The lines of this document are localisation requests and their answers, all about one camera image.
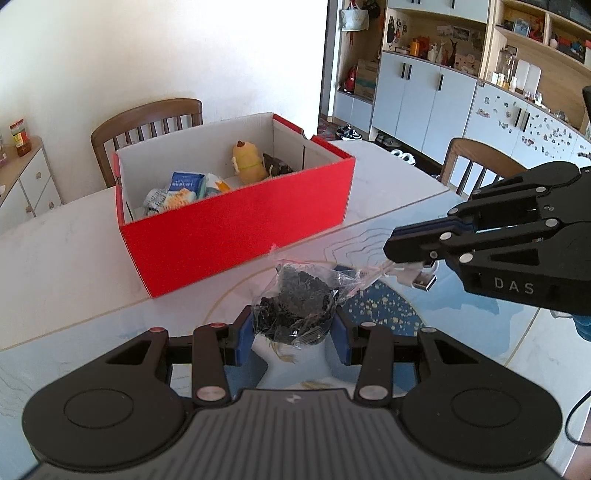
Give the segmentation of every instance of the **wooden chair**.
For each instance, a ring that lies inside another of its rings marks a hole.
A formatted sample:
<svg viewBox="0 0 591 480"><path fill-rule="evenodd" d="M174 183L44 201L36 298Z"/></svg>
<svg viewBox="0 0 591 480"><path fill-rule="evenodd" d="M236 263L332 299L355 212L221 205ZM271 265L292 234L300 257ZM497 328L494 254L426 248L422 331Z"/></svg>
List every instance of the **wooden chair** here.
<svg viewBox="0 0 591 480"><path fill-rule="evenodd" d="M483 169L480 172L480 175L478 175L474 190L479 189L482 186L482 182L488 171L496 174L494 179L494 182L496 182L499 179L506 179L527 170L511 157L508 157L504 153L499 152L488 145L475 140L468 140L467 138L454 138L447 149L445 163L443 164L443 169L441 171L440 181L446 187L449 187L449 181L452 177L453 170L456 167L458 157L464 157L469 160L462 180L456 189L458 195L462 195L464 192L466 183L472 172L472 167L475 163L482 166Z"/></svg>
<svg viewBox="0 0 591 480"><path fill-rule="evenodd" d="M181 117L185 115L191 116L191 127L203 125L201 101L192 98L172 98L148 103L115 115L92 132L90 142L107 188L115 185L115 177L111 170L105 143L113 141L115 150L119 150L117 136L125 135L126 143L130 144L132 142L130 132L134 132L134 136L137 133L138 140L143 141L145 140L142 130L144 125L150 126L150 138L154 138L157 136L155 122L162 122L162 132L168 134L171 131L168 124L169 118L176 120L173 122L173 128L176 123L176 130L182 130Z"/></svg>

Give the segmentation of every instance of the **food packet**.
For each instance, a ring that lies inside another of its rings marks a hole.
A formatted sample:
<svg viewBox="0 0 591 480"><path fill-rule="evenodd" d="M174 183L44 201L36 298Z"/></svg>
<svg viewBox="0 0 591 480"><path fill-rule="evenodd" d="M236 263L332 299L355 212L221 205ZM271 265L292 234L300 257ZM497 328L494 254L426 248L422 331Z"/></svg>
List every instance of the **food packet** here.
<svg viewBox="0 0 591 480"><path fill-rule="evenodd" d="M281 260L273 281L253 300L255 332L293 346L321 342L337 305L362 287L358 272Z"/></svg>
<svg viewBox="0 0 591 480"><path fill-rule="evenodd" d="M203 198L213 197L232 190L225 181L213 173L207 173L204 182Z"/></svg>
<svg viewBox="0 0 591 480"><path fill-rule="evenodd" d="M146 216L156 215L163 211L164 201L166 199L166 190L152 189L144 200L144 209Z"/></svg>
<svg viewBox="0 0 591 480"><path fill-rule="evenodd" d="M193 203L201 191L203 179L202 173L174 172L163 209L173 210Z"/></svg>

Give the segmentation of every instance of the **yellow plush toy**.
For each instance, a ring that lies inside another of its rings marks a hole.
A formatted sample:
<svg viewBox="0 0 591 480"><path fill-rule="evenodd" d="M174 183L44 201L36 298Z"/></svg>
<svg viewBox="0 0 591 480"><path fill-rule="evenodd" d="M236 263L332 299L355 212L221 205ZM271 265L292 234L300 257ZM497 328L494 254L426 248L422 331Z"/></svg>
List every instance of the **yellow plush toy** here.
<svg viewBox="0 0 591 480"><path fill-rule="evenodd" d="M239 141L234 146L233 155L234 170L244 185L265 180L269 176L255 145Z"/></svg>

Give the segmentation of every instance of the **cabinet handle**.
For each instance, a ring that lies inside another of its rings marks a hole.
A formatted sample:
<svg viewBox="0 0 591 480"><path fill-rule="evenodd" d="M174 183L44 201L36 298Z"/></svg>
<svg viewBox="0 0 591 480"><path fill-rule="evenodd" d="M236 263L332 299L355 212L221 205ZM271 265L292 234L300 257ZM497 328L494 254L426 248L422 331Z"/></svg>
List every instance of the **cabinet handle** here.
<svg viewBox="0 0 591 480"><path fill-rule="evenodd" d="M517 120L515 120L515 128L517 128L517 124L519 123L520 117L521 117L521 108L519 109L519 113L517 114Z"/></svg>
<svg viewBox="0 0 591 480"><path fill-rule="evenodd" d="M530 116L531 113L527 114L527 119L525 120L525 125L523 126L523 131L525 132L527 130L527 124L530 123Z"/></svg>

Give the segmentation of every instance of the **shelf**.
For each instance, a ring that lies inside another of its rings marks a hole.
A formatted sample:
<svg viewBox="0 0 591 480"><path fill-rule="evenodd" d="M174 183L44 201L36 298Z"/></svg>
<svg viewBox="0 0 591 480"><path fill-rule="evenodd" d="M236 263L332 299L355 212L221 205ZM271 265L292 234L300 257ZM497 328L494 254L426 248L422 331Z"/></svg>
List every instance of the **shelf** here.
<svg viewBox="0 0 591 480"><path fill-rule="evenodd" d="M591 69L588 69L583 63L575 60L572 57L569 57L567 54L555 50L541 42L535 41L532 38L524 37L523 35L519 35L510 30L505 30L502 27L495 27L495 29L507 39L507 44L518 48L523 47L535 50L540 55L551 57L552 59L562 63L564 66L576 70L583 75L588 75L591 77Z"/></svg>
<svg viewBox="0 0 591 480"><path fill-rule="evenodd" d="M526 4L524 2L520 2L519 0L503 0L503 3L506 7L512 8L513 10L517 10L519 12L523 12L528 15L533 15L535 17L544 17L546 15L546 10L543 8L537 7L535 5Z"/></svg>
<svg viewBox="0 0 591 480"><path fill-rule="evenodd" d="M561 17L552 12L548 12L550 19L552 20L553 27L558 28L559 30L563 30L566 33L571 33L575 37L581 40L591 40L591 31L587 28L579 25L568 18Z"/></svg>

